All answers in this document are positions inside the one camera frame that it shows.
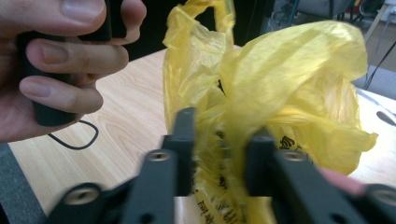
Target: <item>floor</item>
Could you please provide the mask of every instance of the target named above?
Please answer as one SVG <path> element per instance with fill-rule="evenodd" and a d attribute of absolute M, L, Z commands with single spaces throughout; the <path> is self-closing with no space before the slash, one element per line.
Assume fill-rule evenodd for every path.
<path fill-rule="evenodd" d="M 0 162 L 0 204 L 9 223 L 43 223 L 44 212 L 8 144 L 0 144 Z"/>

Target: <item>table surface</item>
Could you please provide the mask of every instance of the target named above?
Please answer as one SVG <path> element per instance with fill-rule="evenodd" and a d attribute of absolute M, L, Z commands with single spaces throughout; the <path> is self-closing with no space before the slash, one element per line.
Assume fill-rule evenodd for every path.
<path fill-rule="evenodd" d="M 160 146 L 166 134 L 163 56 L 164 50 L 150 54 L 130 62 L 117 74 L 98 81 L 97 88 L 103 94 L 105 104 L 99 111 L 83 118 L 100 130 L 96 142 L 88 149 L 70 150 L 48 136 L 10 143 L 46 213 L 67 189 L 75 185 L 94 182 L 112 189 L 136 176 L 144 154 Z M 396 112 L 396 102 L 366 93 L 388 110 Z M 384 110 L 383 107 L 363 97 L 359 100 L 364 129 L 379 136 L 376 146 L 363 153 L 359 168 L 351 176 L 365 183 L 396 187 L 396 127 L 375 115 L 378 110 Z M 82 146 L 91 140 L 93 130 L 76 124 L 55 135 L 71 145 Z M 199 223 L 192 197 L 177 199 L 177 222 Z"/>

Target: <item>black cable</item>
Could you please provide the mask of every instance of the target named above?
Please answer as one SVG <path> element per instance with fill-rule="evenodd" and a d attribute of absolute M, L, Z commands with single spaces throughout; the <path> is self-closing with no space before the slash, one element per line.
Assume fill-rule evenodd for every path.
<path fill-rule="evenodd" d="M 59 139 L 58 137 L 56 137 L 52 133 L 49 133 L 48 136 L 51 137 L 53 140 L 55 140 L 57 143 L 61 144 L 62 146 L 70 148 L 70 149 L 73 149 L 73 150 L 82 150 L 82 149 L 85 149 L 87 147 L 90 147 L 93 144 L 93 142 L 96 140 L 96 138 L 98 137 L 99 129 L 95 125 L 93 125 L 92 123 L 89 123 L 88 121 L 79 120 L 78 122 L 86 124 L 86 125 L 92 127 L 95 130 L 95 135 L 93 136 L 92 140 L 85 146 L 73 147 L 73 146 L 70 146 L 70 145 L 66 144 L 64 141 L 62 141 L 61 139 Z"/>
<path fill-rule="evenodd" d="M 381 65 L 382 62 L 385 61 L 385 59 L 387 59 L 388 55 L 390 54 L 390 52 L 393 50 L 393 48 L 396 45 L 396 41 L 392 44 L 392 46 L 390 46 L 390 48 L 388 49 L 387 53 L 384 55 L 384 57 L 381 59 L 381 62 L 379 62 L 379 64 L 376 66 L 375 70 L 373 71 L 373 73 L 370 75 L 370 77 L 368 79 L 366 79 L 366 82 L 363 86 L 363 89 L 367 91 L 367 89 L 369 89 L 373 78 L 375 76 L 376 70 L 378 70 L 379 66 Z"/>

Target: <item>black object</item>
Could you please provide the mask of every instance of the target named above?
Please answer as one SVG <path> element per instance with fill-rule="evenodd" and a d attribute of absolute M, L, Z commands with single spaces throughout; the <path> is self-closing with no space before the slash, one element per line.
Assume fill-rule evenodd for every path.
<path fill-rule="evenodd" d="M 396 223 L 396 189 L 369 185 L 353 196 L 331 185 L 302 152 L 276 149 L 265 131 L 247 146 L 247 191 L 272 197 L 277 223 Z"/>
<path fill-rule="evenodd" d="M 174 223 L 173 197 L 191 193 L 193 114 L 192 108 L 177 114 L 173 134 L 148 153 L 139 176 L 110 191 L 93 183 L 69 190 L 47 223 Z M 246 187 L 251 196 L 272 197 L 279 224 L 396 224 L 396 189 L 370 185 L 364 195 L 347 194 L 304 153 L 276 149 L 265 130 L 247 145 Z"/>
<path fill-rule="evenodd" d="M 72 188 L 46 223 L 174 223 L 174 197 L 191 193 L 193 123 L 193 108 L 180 111 L 173 134 L 146 155 L 138 177 L 109 191 L 93 183 Z"/>
<path fill-rule="evenodd" d="M 94 33 L 82 35 L 79 38 L 86 41 L 109 41 L 113 37 L 125 37 L 126 28 L 122 22 L 120 6 L 122 0 L 106 0 L 106 19 L 103 25 Z M 44 35 L 38 32 L 24 33 L 18 36 L 18 46 L 20 49 L 20 58 L 23 63 L 24 74 L 27 76 L 51 77 L 62 82 L 72 84 L 72 78 L 68 74 L 50 74 L 35 68 L 26 57 L 26 47 L 33 39 L 44 38 L 59 42 L 64 42 L 64 38 L 54 35 Z M 36 121 L 42 126 L 59 126 L 72 122 L 76 115 L 67 113 L 58 109 L 50 108 L 45 105 L 33 102 L 35 109 Z"/>

